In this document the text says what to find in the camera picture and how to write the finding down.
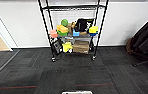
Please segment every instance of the pink toy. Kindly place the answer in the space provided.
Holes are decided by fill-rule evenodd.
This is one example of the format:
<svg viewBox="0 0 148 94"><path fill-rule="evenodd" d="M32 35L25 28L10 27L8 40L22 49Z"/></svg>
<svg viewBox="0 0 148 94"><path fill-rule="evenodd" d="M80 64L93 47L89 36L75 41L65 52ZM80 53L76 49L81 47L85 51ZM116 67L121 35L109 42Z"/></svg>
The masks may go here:
<svg viewBox="0 0 148 94"><path fill-rule="evenodd" d="M58 34L57 34L57 32L56 32L55 29L50 30L50 35L51 35L52 38L56 38L56 37L58 37Z"/></svg>

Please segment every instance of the shelf caster wheel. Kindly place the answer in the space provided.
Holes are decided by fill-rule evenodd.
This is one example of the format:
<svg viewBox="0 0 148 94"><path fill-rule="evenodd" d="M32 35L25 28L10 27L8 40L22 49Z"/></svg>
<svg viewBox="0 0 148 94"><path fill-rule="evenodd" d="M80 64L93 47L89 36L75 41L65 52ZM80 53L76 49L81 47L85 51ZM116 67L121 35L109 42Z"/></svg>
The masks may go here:
<svg viewBox="0 0 148 94"><path fill-rule="evenodd" d="M136 67L136 66L138 66L138 64L132 64L132 66L133 66L133 67Z"/></svg>
<svg viewBox="0 0 148 94"><path fill-rule="evenodd" d="M52 58L52 62L55 62L56 61L56 59L55 58Z"/></svg>
<svg viewBox="0 0 148 94"><path fill-rule="evenodd" d="M96 58L96 56L93 56L93 57L92 57L92 60L94 61L94 60L95 60L95 58Z"/></svg>

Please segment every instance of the shelf post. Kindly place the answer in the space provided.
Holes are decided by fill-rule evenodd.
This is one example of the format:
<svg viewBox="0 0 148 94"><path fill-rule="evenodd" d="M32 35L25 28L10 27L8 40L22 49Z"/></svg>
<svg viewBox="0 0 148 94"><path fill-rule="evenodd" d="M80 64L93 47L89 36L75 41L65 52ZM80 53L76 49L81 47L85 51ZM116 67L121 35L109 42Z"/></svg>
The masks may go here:
<svg viewBox="0 0 148 94"><path fill-rule="evenodd" d="M99 39L100 39L102 27L103 27L103 24L104 24L104 18L105 18L105 16L106 16L106 12L107 12L108 2L109 2L109 0L106 1L105 10L104 10L104 14L103 14L103 19L102 19L102 22L101 22L100 32L99 32L99 34L98 34L97 44L96 44L96 47L95 47L95 51L94 51L94 56L93 56L93 58L96 58L97 47L98 47L98 43L99 43Z"/></svg>
<svg viewBox="0 0 148 94"><path fill-rule="evenodd" d="M95 17L94 26L96 25L96 22L97 22L97 15L98 15L99 5L100 5L100 0L98 0L98 3L97 3L97 10L96 10L96 17Z"/></svg>
<svg viewBox="0 0 148 94"><path fill-rule="evenodd" d="M46 0L46 4L48 7L48 15L49 15L50 23L51 23L51 28L53 29L53 23L52 23L52 19L51 19L51 13L50 13L49 5L48 5L48 0Z"/></svg>
<svg viewBox="0 0 148 94"><path fill-rule="evenodd" d="M47 33L48 41L49 41L49 44L50 44L50 47L51 47L52 59L55 59L54 53L53 53L53 48L52 48L52 46L51 46L51 39L50 39L50 36L49 36L49 34L48 34L48 28L47 28L47 24L46 24L45 17L44 17L44 12L43 12L43 9L42 9L42 6L41 6L41 1L38 0L38 3L39 3L39 7L40 7L40 11L41 11L42 18L43 18L43 22L44 22L44 26L45 26L45 31L46 31L46 33Z"/></svg>

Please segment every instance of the toy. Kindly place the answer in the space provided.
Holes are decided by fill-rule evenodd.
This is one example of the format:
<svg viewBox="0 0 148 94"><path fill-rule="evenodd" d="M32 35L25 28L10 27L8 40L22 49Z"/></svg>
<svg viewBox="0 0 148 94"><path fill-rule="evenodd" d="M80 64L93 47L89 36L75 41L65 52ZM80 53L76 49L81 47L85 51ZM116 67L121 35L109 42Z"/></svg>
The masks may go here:
<svg viewBox="0 0 148 94"><path fill-rule="evenodd" d="M67 26L67 25L68 25L68 20L63 19L63 20L61 21L61 25Z"/></svg>
<svg viewBox="0 0 148 94"><path fill-rule="evenodd" d="M61 33L68 32L68 28L64 27L63 25L57 25L57 31L60 31Z"/></svg>
<svg viewBox="0 0 148 94"><path fill-rule="evenodd" d="M72 44L70 42L66 42L65 44L62 44L63 46L63 51L66 53L67 51L70 51L70 49L73 49Z"/></svg>
<svg viewBox="0 0 148 94"><path fill-rule="evenodd" d="M61 31L58 31L58 30L57 30L57 32L58 32L58 34L59 34L60 36L67 36L67 34L68 34L68 32L62 33Z"/></svg>
<svg viewBox="0 0 148 94"><path fill-rule="evenodd" d="M69 33L72 33L72 23L68 23L67 28L69 30Z"/></svg>
<svg viewBox="0 0 148 94"><path fill-rule="evenodd" d="M90 36L95 36L97 33L89 33Z"/></svg>
<svg viewBox="0 0 148 94"><path fill-rule="evenodd" d="M75 25L76 25L76 22L72 22L72 29L74 29L75 28Z"/></svg>
<svg viewBox="0 0 148 94"><path fill-rule="evenodd" d="M89 28L89 33L97 33L98 27L97 26L92 26Z"/></svg>
<svg viewBox="0 0 148 94"><path fill-rule="evenodd" d="M56 38L56 37L58 37L58 34L57 34L57 32L56 32L55 29L50 30L49 32L50 32L50 36L51 36L52 38Z"/></svg>
<svg viewBox="0 0 148 94"><path fill-rule="evenodd" d="M73 29L73 36L79 36L80 32L75 32L75 30Z"/></svg>
<svg viewBox="0 0 148 94"><path fill-rule="evenodd" d="M86 34L87 34L87 32L80 32L79 35L86 35Z"/></svg>

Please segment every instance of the white wall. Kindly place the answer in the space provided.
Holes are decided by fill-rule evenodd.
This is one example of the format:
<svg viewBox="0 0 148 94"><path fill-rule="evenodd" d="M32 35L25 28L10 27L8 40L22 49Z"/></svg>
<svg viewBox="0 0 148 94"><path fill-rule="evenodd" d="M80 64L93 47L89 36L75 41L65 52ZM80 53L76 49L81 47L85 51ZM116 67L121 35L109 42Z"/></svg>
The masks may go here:
<svg viewBox="0 0 148 94"><path fill-rule="evenodd" d="M11 36L9 35L7 29L5 28L5 26L3 25L1 20L0 20L0 37L2 38L2 40L5 42L5 44L8 46L9 49L11 47L17 48L15 42L13 41Z"/></svg>
<svg viewBox="0 0 148 94"><path fill-rule="evenodd" d="M51 4L65 5L67 2L53 2ZM84 0L74 2L85 4ZM93 17L94 11L54 12L54 28L61 19L69 22L79 17ZM0 1L0 17L8 31L18 44L19 48L49 46L37 0ZM148 21L148 2L110 2L100 46L125 45L126 40L132 37Z"/></svg>

